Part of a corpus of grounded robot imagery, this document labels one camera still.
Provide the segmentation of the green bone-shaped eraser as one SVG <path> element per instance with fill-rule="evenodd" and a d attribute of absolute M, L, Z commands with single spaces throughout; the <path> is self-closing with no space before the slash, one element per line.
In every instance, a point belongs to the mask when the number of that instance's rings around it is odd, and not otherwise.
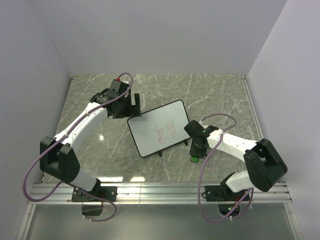
<path fill-rule="evenodd" d="M 193 163 L 197 163 L 197 162 L 199 161 L 199 159 L 198 159 L 198 157 L 196 157 L 196 156 L 192 156 L 192 157 L 190 158 L 190 161 L 193 162 Z"/>

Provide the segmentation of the white board with black frame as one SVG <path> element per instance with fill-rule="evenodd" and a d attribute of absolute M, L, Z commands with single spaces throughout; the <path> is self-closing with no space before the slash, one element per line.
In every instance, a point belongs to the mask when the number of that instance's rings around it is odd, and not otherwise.
<path fill-rule="evenodd" d="M 184 130 L 189 123 L 185 104 L 181 99 L 142 113 L 127 120 L 138 155 L 146 158 L 162 156 L 163 150 L 188 144 L 190 136 Z"/>

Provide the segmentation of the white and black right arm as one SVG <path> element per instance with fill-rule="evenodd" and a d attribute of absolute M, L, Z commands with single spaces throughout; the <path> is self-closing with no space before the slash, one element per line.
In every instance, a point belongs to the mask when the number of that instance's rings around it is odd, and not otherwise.
<path fill-rule="evenodd" d="M 216 147 L 245 163 L 246 170 L 231 173 L 221 182 L 220 193 L 226 200 L 232 200 L 238 192 L 251 188 L 268 192 L 288 172 L 287 165 L 268 139 L 248 140 L 215 126 L 204 128 L 196 121 L 185 126 L 184 130 L 192 138 L 192 157 L 204 158 L 208 149 Z"/>

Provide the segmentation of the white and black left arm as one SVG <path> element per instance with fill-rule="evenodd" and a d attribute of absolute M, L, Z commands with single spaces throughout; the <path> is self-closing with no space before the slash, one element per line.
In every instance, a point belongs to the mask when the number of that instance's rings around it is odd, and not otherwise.
<path fill-rule="evenodd" d="M 97 94 L 92 97 L 84 111 L 62 132 L 55 137 L 44 137 L 40 142 L 40 153 L 52 147 L 39 161 L 44 173 L 83 190 L 89 201 L 96 201 L 102 194 L 101 181 L 81 169 L 76 152 L 90 133 L 105 119 L 140 117 L 140 94 L 123 96 L 116 101 L 100 107 L 107 102 L 107 96 Z"/>

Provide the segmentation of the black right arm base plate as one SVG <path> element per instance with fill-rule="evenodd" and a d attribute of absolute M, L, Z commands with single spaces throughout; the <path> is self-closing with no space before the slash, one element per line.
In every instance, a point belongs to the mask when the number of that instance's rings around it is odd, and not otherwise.
<path fill-rule="evenodd" d="M 201 197 L 207 202 L 236 202 L 246 193 L 246 190 L 232 192 L 226 186 L 221 185 L 206 185 Z"/>

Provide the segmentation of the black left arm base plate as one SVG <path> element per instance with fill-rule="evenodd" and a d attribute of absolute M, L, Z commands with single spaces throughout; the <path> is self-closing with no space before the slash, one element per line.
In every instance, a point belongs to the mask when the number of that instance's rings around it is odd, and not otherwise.
<path fill-rule="evenodd" d="M 110 202 L 115 202 L 117 198 L 116 186 L 100 186 L 97 190 L 86 192 L 79 187 L 73 189 L 71 201 L 72 202 L 99 202 L 99 199 L 105 199 Z"/>

